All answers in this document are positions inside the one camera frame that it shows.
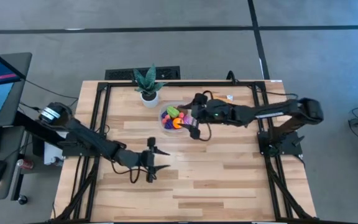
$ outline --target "potted plant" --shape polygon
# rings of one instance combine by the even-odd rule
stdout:
[[[136,69],[134,69],[135,79],[137,85],[139,86],[135,91],[141,92],[141,98],[143,104],[148,108],[153,108],[158,104],[158,91],[165,84],[162,82],[155,83],[155,66],[147,71],[146,77],[143,77],[142,74]]]

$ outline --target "purple toy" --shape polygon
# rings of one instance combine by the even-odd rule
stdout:
[[[167,111],[165,111],[164,113],[161,114],[161,118],[164,119],[167,114],[168,114]]]
[[[183,122],[185,122],[185,124],[191,124],[193,122],[193,118],[189,115],[185,115]]]
[[[173,121],[171,119],[169,119],[164,126],[165,129],[174,129],[173,127]]]

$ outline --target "green leaf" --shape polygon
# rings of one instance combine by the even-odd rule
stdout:
[[[162,86],[164,86],[164,85],[165,85],[165,83],[156,83],[154,85],[154,91],[159,91],[162,88]]]
[[[140,72],[137,69],[134,69],[134,75],[137,81],[137,85],[144,89],[146,85],[145,85],[145,78],[143,77],[143,75],[140,74]]]
[[[154,82],[155,82],[155,76],[156,76],[156,71],[155,71],[155,66],[154,64],[151,66],[151,68],[149,69],[149,71],[147,71],[146,74],[146,89],[149,90],[151,88],[153,88]]]

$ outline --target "desk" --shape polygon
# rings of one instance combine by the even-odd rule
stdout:
[[[97,84],[96,81],[83,82],[78,100],[75,116],[87,126],[91,121]],[[267,91],[284,92],[281,82],[266,81],[265,84]],[[145,182],[144,174],[140,175],[138,183],[131,184],[129,175],[115,174],[110,163],[101,159],[92,222],[274,220],[264,158],[259,154],[256,138],[256,121],[248,128],[211,125],[212,138],[208,142],[192,140],[187,132],[172,136],[160,129],[158,112],[162,103],[191,101],[195,93],[205,90],[218,96],[232,95],[237,104],[254,105],[251,90],[244,86],[166,86],[160,90],[159,105],[152,109],[143,106],[134,87],[111,89],[106,121],[111,130],[107,138],[122,141],[133,151],[142,151],[146,148],[146,139],[154,136],[158,148],[171,154],[159,156],[158,163],[171,167],[159,171],[158,179],[152,184]],[[268,100],[277,103],[285,97],[269,95]],[[279,117],[273,121],[278,126],[286,119]],[[200,125],[200,130],[201,137],[205,138],[208,134],[205,125]],[[57,214],[70,201],[77,160],[72,157],[64,162],[55,198]],[[306,212],[316,215],[303,164],[293,156],[282,156],[282,161],[288,189]],[[116,167],[118,171],[126,170],[119,165]],[[87,196],[85,193],[80,217],[84,217]],[[284,217],[279,191],[278,199]]]

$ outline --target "orange toy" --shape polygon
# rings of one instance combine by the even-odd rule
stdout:
[[[181,118],[175,118],[175,119],[173,120],[173,127],[176,128],[176,129],[182,128],[182,126],[180,126],[179,124],[183,124],[183,119],[181,119]]]

